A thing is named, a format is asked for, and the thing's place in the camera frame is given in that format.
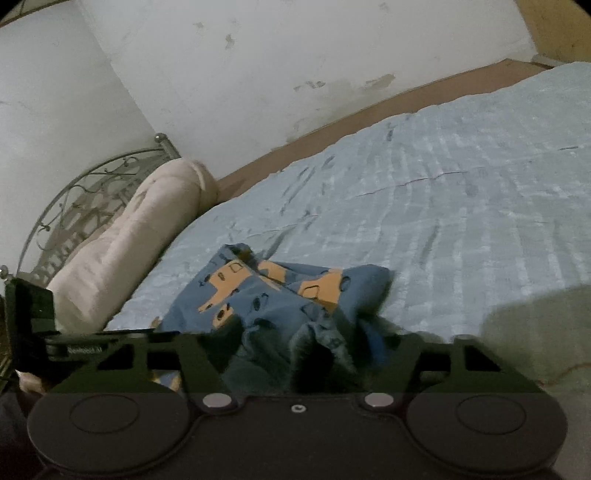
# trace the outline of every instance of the scrollwork on headboard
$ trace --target scrollwork on headboard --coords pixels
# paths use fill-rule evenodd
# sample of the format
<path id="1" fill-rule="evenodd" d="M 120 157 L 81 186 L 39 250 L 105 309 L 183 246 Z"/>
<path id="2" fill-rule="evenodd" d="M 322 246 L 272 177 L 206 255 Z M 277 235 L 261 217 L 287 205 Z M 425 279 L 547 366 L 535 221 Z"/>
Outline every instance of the scrollwork on headboard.
<path id="1" fill-rule="evenodd" d="M 64 187 L 31 230 L 15 275 L 46 287 L 84 240 L 125 209 L 148 175 L 180 157 L 166 135 L 157 134 L 154 139 L 157 147 L 110 158 Z M 28 265 L 34 266 L 25 273 Z"/>

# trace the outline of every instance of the black device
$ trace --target black device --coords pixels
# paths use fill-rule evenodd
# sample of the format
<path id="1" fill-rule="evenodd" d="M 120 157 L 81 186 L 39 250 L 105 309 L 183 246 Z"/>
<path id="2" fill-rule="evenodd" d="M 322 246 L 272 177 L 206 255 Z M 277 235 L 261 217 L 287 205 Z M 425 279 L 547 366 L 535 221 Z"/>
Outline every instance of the black device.
<path id="1" fill-rule="evenodd" d="M 39 478 L 560 479 L 558 402 L 475 339 L 386 338 L 369 391 L 239 397 L 220 372 L 240 322 L 71 337 L 48 290 L 14 279 L 6 297 L 15 368 L 58 383 L 28 419 Z M 182 394 L 153 369 L 180 371 Z"/>

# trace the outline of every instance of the dark fabric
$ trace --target dark fabric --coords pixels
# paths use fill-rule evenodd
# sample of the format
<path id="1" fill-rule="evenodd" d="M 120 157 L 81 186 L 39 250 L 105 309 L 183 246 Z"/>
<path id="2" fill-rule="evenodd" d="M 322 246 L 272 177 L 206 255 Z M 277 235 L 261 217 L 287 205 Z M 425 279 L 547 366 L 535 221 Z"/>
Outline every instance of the dark fabric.
<path id="1" fill-rule="evenodd" d="M 239 319 L 242 343 L 222 374 L 236 393 L 362 390 L 360 367 L 385 361 L 371 319 L 390 281 L 390 271 L 376 265 L 286 264 L 258 258 L 244 244 L 225 245 L 157 330 L 212 332 Z"/>
<path id="2" fill-rule="evenodd" d="M 28 480 L 43 466 L 27 434 L 27 414 L 37 396 L 10 386 L 0 395 L 0 478 Z"/>

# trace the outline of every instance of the white wall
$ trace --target white wall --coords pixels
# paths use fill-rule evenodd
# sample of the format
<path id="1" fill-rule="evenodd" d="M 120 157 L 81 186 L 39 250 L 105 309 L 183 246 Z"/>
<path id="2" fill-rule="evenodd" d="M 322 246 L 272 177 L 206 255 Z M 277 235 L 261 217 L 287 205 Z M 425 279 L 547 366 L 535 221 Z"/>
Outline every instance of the white wall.
<path id="1" fill-rule="evenodd" d="M 72 178 L 153 135 L 74 2 L 0 28 L 0 264 Z"/>
<path id="2" fill-rule="evenodd" d="M 154 129 L 218 177 L 397 93 L 535 53 L 514 0 L 76 1 Z"/>

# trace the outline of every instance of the black round pad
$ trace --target black round pad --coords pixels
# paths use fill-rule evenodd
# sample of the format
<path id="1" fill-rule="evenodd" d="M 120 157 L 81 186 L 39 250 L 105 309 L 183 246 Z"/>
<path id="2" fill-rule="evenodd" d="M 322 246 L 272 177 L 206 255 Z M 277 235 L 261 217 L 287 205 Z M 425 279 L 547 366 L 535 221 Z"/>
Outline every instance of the black round pad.
<path id="1" fill-rule="evenodd" d="M 444 393 L 437 387 L 410 403 L 406 421 L 428 453 L 485 475 L 548 467 L 567 430 L 558 402 L 543 393 Z"/>
<path id="2" fill-rule="evenodd" d="M 29 437 L 43 457 L 71 472 L 113 474 L 152 464 L 190 422 L 185 399 L 153 385 L 153 393 L 49 393 L 29 415 Z"/>

